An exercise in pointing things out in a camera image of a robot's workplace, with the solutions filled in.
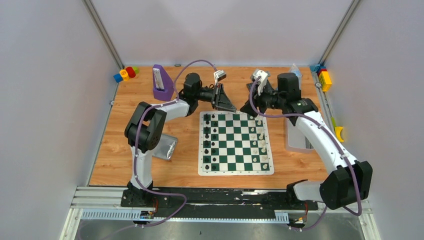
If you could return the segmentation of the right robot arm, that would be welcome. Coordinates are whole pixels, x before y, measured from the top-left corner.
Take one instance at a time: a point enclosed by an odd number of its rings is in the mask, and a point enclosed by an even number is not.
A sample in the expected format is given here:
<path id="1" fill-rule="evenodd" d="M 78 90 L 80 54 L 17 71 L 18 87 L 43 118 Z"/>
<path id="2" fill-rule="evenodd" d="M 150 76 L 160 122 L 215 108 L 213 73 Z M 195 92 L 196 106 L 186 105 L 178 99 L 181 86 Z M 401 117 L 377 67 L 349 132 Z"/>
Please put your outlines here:
<path id="1" fill-rule="evenodd" d="M 253 117 L 267 109 L 280 110 L 311 143 L 324 163 L 328 176 L 324 181 L 300 180 L 287 185 L 286 204 L 298 209 L 305 201 L 324 203 L 331 210 L 344 208 L 355 216 L 362 214 L 362 200 L 368 198 L 373 168 L 359 161 L 340 143 L 326 125 L 318 107 L 303 98 L 295 73 L 277 76 L 277 89 L 268 89 L 268 73 L 257 69 L 251 75 L 248 100 L 240 109 Z"/>

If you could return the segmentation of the purple metronome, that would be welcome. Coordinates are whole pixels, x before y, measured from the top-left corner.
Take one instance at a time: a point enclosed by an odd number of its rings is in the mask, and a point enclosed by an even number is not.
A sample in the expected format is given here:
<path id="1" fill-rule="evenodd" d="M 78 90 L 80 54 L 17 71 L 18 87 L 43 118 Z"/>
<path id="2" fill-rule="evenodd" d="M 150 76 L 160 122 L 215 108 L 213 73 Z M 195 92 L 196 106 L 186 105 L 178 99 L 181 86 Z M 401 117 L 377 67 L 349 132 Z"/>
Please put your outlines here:
<path id="1" fill-rule="evenodd" d="M 168 102 L 174 94 L 173 80 L 160 64 L 155 64 L 152 67 L 153 77 L 153 97 L 156 100 Z"/>

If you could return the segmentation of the silver metal tin box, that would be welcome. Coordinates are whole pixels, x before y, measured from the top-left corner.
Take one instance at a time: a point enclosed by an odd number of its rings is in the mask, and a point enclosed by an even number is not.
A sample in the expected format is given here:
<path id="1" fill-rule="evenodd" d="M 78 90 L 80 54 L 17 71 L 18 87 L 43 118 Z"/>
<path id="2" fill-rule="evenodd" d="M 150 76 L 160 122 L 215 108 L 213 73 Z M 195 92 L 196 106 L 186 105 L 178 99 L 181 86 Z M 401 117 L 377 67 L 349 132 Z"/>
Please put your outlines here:
<path id="1" fill-rule="evenodd" d="M 288 118 L 285 119 L 285 123 L 285 149 L 289 152 L 312 153 L 315 149 L 305 135 Z"/>

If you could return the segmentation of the yellow wooden cylinder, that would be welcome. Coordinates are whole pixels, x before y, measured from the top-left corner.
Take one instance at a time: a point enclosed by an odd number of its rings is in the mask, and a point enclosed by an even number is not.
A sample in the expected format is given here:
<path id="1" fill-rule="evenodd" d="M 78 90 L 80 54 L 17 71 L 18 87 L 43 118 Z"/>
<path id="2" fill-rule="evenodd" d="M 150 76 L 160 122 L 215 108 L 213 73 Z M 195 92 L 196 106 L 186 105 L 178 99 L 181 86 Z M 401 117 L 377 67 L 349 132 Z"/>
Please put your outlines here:
<path id="1" fill-rule="evenodd" d="M 125 69 L 121 69 L 119 75 L 123 81 L 128 81 L 130 79 L 129 73 Z"/>

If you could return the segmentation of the green wooden block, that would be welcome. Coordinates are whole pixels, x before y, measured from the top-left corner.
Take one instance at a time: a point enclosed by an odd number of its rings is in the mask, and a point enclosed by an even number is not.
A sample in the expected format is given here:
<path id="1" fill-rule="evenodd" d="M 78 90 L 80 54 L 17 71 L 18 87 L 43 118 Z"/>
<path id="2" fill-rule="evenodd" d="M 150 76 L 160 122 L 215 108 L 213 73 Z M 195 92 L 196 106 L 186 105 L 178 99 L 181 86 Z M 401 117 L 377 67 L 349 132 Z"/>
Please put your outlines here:
<path id="1" fill-rule="evenodd" d="M 139 74 L 140 70 L 137 67 L 133 66 L 132 69 L 134 70 L 136 75 Z"/>

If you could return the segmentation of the red wooden cylinder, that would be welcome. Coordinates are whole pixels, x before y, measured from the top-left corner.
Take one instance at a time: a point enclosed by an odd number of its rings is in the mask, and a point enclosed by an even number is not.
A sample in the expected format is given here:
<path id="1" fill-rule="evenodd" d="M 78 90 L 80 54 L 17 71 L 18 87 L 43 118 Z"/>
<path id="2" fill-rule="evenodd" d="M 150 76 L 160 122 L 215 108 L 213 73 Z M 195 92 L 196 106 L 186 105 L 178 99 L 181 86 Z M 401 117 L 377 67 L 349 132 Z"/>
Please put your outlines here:
<path id="1" fill-rule="evenodd" d="M 126 70 L 126 72 L 127 72 L 127 74 L 128 74 L 128 77 L 129 77 L 130 79 L 132 79 L 132 78 L 135 78 L 135 77 L 136 77 L 137 72 L 136 72 L 136 70 L 135 70 L 132 66 L 128 66 L 125 70 Z"/>

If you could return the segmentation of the green white chess board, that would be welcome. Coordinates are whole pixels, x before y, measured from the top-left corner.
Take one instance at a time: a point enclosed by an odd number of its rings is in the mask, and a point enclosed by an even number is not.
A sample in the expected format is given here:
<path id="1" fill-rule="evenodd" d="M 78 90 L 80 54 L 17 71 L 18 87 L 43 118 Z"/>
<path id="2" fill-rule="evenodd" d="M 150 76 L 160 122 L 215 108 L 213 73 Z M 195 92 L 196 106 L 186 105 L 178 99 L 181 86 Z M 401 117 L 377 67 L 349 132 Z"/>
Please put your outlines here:
<path id="1" fill-rule="evenodd" d="M 267 176 L 274 172 L 265 117 L 240 111 L 199 114 L 200 176 Z"/>

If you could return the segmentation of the yellow curved block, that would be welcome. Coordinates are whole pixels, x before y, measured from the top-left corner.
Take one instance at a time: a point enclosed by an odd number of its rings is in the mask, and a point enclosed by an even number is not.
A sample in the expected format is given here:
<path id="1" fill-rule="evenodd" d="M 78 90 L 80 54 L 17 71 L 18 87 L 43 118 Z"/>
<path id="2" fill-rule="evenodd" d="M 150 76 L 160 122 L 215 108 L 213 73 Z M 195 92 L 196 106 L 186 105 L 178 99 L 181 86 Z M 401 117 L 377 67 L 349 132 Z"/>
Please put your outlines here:
<path id="1" fill-rule="evenodd" d="M 336 136 L 337 140 L 340 143 L 343 143 L 345 141 L 343 139 L 343 130 L 344 130 L 344 127 L 343 126 L 340 126 L 340 125 L 337 125 L 336 120 L 335 120 L 334 117 L 331 117 L 331 123 L 333 125 L 334 133 L 335 133 L 335 136 Z"/>

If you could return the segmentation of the blue plastic bag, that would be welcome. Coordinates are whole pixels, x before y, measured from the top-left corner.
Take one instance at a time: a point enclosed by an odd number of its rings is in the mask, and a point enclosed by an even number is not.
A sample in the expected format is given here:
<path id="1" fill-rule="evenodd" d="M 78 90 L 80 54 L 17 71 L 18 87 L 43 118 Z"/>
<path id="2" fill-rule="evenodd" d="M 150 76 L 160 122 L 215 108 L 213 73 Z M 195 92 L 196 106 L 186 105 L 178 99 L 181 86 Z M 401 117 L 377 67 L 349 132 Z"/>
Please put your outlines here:
<path id="1" fill-rule="evenodd" d="M 296 75 L 298 79 L 298 86 L 299 86 L 299 89 L 301 90 L 302 89 L 302 73 L 300 69 L 296 66 L 296 64 L 293 63 L 289 69 L 289 72 Z"/>

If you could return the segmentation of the dark grey lego baseplate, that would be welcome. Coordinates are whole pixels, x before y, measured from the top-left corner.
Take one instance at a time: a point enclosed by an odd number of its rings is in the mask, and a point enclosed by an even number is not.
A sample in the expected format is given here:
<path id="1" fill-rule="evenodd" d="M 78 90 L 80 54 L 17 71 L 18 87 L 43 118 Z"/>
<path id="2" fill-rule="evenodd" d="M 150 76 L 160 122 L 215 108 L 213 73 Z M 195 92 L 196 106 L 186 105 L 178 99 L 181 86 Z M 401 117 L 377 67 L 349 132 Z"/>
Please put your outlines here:
<path id="1" fill-rule="evenodd" d="M 250 82 L 250 83 L 248 83 L 247 85 L 247 89 L 248 89 L 248 91 L 249 91 L 249 95 L 254 95 L 254 93 L 255 93 L 255 86 L 254 86 L 254 83 L 253 82 Z"/>

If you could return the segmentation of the blue wooden block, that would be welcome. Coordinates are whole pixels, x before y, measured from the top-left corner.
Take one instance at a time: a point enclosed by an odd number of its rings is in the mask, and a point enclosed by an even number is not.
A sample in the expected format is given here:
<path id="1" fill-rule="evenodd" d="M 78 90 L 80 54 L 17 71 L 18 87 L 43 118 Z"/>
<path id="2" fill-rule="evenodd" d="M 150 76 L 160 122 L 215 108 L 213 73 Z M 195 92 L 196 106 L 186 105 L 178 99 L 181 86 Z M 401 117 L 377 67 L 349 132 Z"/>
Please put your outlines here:
<path id="1" fill-rule="evenodd" d="M 113 78 L 114 78 L 114 80 L 117 82 L 117 83 L 120 83 L 120 82 L 122 82 L 124 79 L 123 79 L 123 77 L 119 74 L 119 73 L 117 73 L 117 74 L 115 74 L 114 76 L 113 76 Z"/>

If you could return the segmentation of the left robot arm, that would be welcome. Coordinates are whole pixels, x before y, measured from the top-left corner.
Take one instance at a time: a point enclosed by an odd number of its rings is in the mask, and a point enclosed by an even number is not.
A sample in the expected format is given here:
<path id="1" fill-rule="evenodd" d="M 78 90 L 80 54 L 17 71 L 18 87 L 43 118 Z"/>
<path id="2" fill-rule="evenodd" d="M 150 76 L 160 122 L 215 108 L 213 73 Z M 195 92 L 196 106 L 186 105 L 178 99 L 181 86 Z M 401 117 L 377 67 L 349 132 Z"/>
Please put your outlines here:
<path id="1" fill-rule="evenodd" d="M 122 207 L 146 207 L 152 203 L 156 195 L 152 178 L 153 152 L 160 143 L 166 122 L 190 116 L 200 101 L 209 102 L 215 110 L 237 110 L 220 83 L 227 74 L 217 70 L 213 75 L 215 84 L 203 86 L 197 73 L 189 73 L 175 100 L 156 105 L 138 104 L 124 131 L 132 153 L 132 176 L 123 191 Z"/>

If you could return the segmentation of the colourful lego brick stack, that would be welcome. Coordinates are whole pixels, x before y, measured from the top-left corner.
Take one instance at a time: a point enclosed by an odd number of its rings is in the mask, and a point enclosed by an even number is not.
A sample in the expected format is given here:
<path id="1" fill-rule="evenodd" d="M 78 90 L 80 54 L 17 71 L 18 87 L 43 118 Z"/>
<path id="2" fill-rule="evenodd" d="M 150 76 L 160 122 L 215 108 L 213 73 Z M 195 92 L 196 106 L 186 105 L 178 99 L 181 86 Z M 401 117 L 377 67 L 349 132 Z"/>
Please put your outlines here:
<path id="1" fill-rule="evenodd" d="M 332 80 L 327 68 L 320 64 L 310 65 L 311 72 L 316 73 L 323 92 L 328 92 L 332 86 Z"/>

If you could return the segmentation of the silver tin lid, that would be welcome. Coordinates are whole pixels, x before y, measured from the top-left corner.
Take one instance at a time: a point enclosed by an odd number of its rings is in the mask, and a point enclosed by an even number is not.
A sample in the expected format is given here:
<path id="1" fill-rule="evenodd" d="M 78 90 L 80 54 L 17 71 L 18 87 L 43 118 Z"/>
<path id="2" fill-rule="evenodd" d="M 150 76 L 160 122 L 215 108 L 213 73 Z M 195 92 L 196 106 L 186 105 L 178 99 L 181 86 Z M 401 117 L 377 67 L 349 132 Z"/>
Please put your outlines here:
<path id="1" fill-rule="evenodd" d="M 158 145 L 153 150 L 152 156 L 165 161 L 170 161 L 177 144 L 177 137 L 163 133 L 160 137 Z"/>

